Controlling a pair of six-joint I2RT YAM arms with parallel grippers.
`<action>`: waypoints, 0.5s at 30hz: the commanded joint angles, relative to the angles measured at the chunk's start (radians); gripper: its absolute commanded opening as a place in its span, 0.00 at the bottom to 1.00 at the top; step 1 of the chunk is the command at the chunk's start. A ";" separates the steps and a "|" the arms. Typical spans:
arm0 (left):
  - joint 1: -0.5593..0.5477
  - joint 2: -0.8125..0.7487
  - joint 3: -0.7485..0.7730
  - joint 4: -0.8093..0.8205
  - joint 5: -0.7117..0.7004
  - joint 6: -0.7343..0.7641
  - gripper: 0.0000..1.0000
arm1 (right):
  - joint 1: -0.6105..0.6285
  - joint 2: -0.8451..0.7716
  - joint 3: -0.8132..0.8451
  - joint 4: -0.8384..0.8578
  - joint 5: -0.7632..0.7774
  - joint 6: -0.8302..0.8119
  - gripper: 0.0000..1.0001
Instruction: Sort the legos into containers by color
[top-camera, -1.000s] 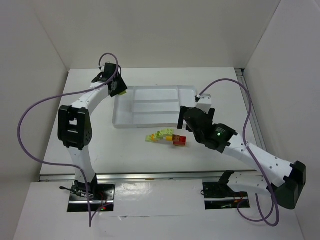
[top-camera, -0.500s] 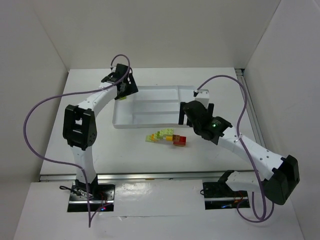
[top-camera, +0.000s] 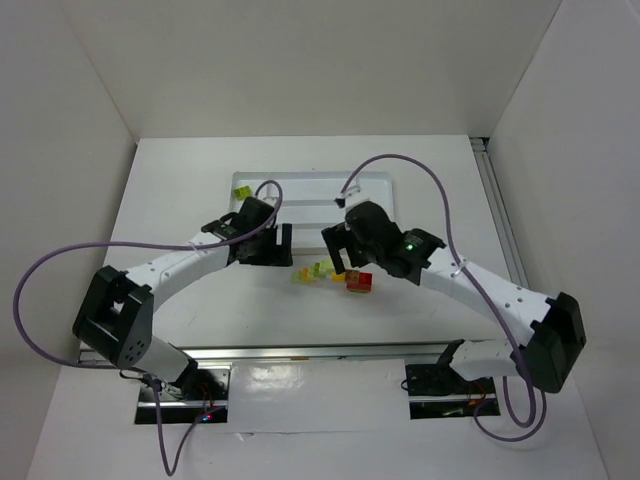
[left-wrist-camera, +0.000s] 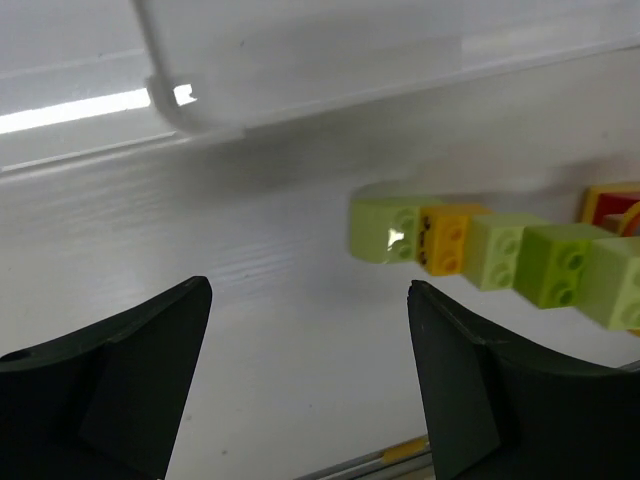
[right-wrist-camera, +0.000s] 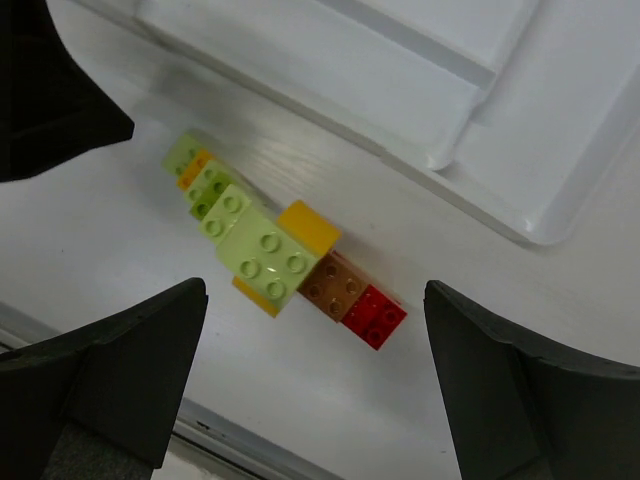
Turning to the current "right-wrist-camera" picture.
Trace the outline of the dark green small lego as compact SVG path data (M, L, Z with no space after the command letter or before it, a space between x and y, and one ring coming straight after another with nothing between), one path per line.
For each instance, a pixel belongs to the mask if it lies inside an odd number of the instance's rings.
M210 188L205 188L194 201L189 213L198 221L208 213L212 206Z

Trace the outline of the pale green lego end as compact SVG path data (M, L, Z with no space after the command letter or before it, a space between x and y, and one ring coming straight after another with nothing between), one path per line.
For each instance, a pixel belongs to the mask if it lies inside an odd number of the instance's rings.
M169 174L180 177L202 148L198 134L186 131L171 145L161 165Z

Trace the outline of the lime green curved lego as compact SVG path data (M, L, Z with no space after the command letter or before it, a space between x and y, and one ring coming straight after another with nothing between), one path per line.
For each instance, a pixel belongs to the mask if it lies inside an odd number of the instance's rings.
M222 193L228 184L238 185L262 202L266 200L266 197L241 173L225 162L216 159L210 159L204 164L184 193L184 199L190 206L193 206L205 191L211 190L215 193Z

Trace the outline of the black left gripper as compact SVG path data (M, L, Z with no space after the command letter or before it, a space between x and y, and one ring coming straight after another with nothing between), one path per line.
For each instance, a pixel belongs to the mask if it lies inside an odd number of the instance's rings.
M45 1L1 3L1 179L128 141L134 121L64 46Z

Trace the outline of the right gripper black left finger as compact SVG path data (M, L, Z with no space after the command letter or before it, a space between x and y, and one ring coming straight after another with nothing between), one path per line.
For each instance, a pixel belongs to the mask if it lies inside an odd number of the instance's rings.
M148 479L163 465L208 304L200 278L1 356L4 479Z

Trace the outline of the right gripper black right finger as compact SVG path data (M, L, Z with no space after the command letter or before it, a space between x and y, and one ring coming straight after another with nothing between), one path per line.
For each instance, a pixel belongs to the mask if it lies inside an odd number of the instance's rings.
M639 476L639 369L561 344L445 283L425 286L429 343L460 473Z

